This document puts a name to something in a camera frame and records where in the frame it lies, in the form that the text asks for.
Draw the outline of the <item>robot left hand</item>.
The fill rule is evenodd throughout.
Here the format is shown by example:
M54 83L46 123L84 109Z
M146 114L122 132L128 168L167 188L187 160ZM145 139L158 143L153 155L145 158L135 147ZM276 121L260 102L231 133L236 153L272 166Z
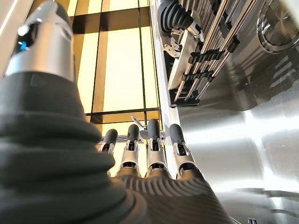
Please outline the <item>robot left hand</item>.
M116 176L118 133L101 138L85 119L75 82L67 12L47 0L18 29L0 83L0 221L3 224L230 224L232 219L170 126L172 179L151 119L147 173L138 165L139 128L128 128Z

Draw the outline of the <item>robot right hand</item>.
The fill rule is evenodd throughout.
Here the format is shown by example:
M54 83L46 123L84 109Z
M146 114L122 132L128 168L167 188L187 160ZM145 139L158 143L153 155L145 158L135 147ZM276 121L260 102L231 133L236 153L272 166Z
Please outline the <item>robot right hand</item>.
M157 26L164 51L176 59L180 56L181 47L174 36L179 37L179 31L187 30L198 42L204 41L202 28L178 0L157 1Z

